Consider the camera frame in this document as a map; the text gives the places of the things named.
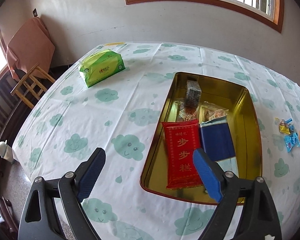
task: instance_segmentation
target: transparent plastic wrapper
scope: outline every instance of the transparent plastic wrapper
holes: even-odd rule
[[[211,104],[207,101],[200,106],[200,116],[203,116],[203,122],[208,122],[216,118],[227,116],[228,112],[228,109]]]
[[[293,134],[294,126],[293,126],[292,118],[290,118],[286,121],[284,119],[279,119],[279,118],[276,118],[276,120],[279,121],[279,132],[285,133],[288,135]]]
[[[199,119],[199,108],[192,108],[185,106],[183,99],[177,100],[178,105],[178,115],[176,118],[176,122],[187,122],[192,121],[194,119]]]
[[[201,88],[197,81],[187,80],[187,92],[184,104],[186,107],[196,109],[201,97]]]
[[[80,62],[78,69],[87,87],[91,87],[125,67],[120,54],[106,49],[86,57]]]

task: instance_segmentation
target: wooden window frame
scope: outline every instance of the wooden window frame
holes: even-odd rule
[[[269,27],[273,28],[274,30],[281,33],[282,31],[282,24],[283,24],[283,15],[284,15],[284,0],[274,0],[274,16],[273,20],[262,16],[252,10],[249,10],[245,7],[241,7],[240,5],[230,3],[224,0],[126,0],[126,4],[135,4],[135,3],[142,3],[142,2],[153,2],[153,1],[186,1],[186,2],[197,2],[197,3],[204,3],[215,5],[219,7],[223,7],[232,11],[236,11],[247,15],[255,20],[268,25]]]

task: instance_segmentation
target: white wall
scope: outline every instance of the white wall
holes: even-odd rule
[[[54,66],[75,62],[102,43],[179,42],[234,53],[300,85],[300,9],[294,0],[285,0],[281,34],[240,13],[191,2],[6,0],[0,8],[6,44],[34,8],[56,46]]]

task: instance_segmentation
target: metal screw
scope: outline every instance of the metal screw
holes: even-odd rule
[[[66,173],[65,177],[66,177],[67,179],[69,179],[69,178],[72,178],[73,175],[74,175],[74,173],[73,173],[72,171],[68,171],[68,172]]]
[[[35,179],[34,179],[34,182],[35,183],[39,183],[39,182],[41,182],[42,181],[42,177],[36,177]]]
[[[263,179],[263,177],[257,177],[257,182],[263,183],[265,180]]]
[[[231,172],[231,171],[226,171],[226,177],[232,178],[232,177],[233,177],[233,172]]]

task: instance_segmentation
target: red package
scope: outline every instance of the red package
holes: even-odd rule
[[[203,185],[192,160],[193,151],[200,148],[198,123],[198,120],[162,122],[168,148],[166,189]]]

